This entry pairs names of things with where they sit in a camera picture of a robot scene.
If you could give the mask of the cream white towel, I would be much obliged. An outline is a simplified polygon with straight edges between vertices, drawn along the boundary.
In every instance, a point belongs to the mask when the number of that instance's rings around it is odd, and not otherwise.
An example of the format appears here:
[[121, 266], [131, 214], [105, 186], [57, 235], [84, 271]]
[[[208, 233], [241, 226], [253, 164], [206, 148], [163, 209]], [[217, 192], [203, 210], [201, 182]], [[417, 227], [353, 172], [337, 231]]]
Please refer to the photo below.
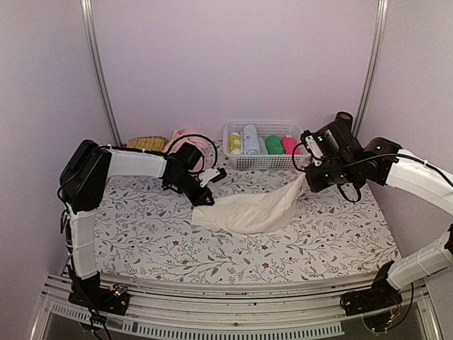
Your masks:
[[302, 174], [269, 193], [238, 193], [222, 197], [212, 206], [196, 207], [191, 224], [237, 234], [275, 232], [292, 220], [297, 200], [307, 188], [306, 176]]

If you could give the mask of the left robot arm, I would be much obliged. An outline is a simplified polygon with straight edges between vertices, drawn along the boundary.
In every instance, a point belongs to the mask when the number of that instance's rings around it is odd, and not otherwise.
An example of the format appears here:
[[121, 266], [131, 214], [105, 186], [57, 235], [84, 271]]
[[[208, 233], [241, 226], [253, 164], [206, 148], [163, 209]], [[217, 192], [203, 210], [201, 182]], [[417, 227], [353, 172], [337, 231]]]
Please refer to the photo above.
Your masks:
[[94, 282], [99, 280], [95, 257], [94, 220], [108, 180], [114, 176], [144, 176], [159, 179], [164, 190], [183, 194], [192, 206], [212, 206], [214, 198], [207, 184], [221, 174], [216, 168], [206, 170], [208, 177], [193, 169], [202, 156], [195, 146], [185, 143], [174, 153], [152, 152], [99, 145], [83, 140], [60, 178], [57, 197], [64, 205], [60, 232], [71, 260], [73, 281], [78, 296], [89, 307], [100, 307], [105, 292]]

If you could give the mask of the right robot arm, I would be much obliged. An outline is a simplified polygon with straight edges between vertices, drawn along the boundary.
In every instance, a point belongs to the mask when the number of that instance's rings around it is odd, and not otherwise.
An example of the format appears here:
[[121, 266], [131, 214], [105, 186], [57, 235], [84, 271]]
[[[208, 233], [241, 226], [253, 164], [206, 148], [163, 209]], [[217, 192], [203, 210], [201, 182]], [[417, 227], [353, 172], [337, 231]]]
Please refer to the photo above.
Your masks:
[[[359, 192], [366, 182], [414, 196], [452, 214], [452, 175], [383, 137], [360, 144], [352, 133], [346, 113], [316, 132], [305, 131], [301, 144], [312, 156], [304, 168], [309, 187], [319, 192], [330, 186], [339, 190], [350, 184]], [[452, 266], [452, 231], [443, 232], [429, 244], [398, 260], [384, 264], [370, 288], [346, 293], [346, 307], [380, 309], [401, 301], [402, 288]]]

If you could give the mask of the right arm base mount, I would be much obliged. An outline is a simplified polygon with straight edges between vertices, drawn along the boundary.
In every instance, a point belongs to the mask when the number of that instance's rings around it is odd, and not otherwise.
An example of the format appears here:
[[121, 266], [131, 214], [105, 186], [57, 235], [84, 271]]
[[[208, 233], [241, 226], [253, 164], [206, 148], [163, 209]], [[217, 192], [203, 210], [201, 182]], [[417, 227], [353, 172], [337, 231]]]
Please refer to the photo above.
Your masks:
[[351, 316], [397, 306], [402, 301], [400, 292], [392, 287], [371, 287], [342, 294], [340, 306], [347, 316]]

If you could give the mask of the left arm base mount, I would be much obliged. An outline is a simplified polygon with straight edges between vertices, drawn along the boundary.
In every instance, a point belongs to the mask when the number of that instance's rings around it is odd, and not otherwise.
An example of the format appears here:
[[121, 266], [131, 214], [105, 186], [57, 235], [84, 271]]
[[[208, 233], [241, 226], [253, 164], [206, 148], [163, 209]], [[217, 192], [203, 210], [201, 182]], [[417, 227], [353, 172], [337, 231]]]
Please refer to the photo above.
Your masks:
[[117, 295], [114, 290], [102, 288], [99, 285], [85, 286], [73, 283], [68, 301], [74, 305], [90, 307], [98, 312], [125, 316], [130, 298], [131, 295], [129, 293]]

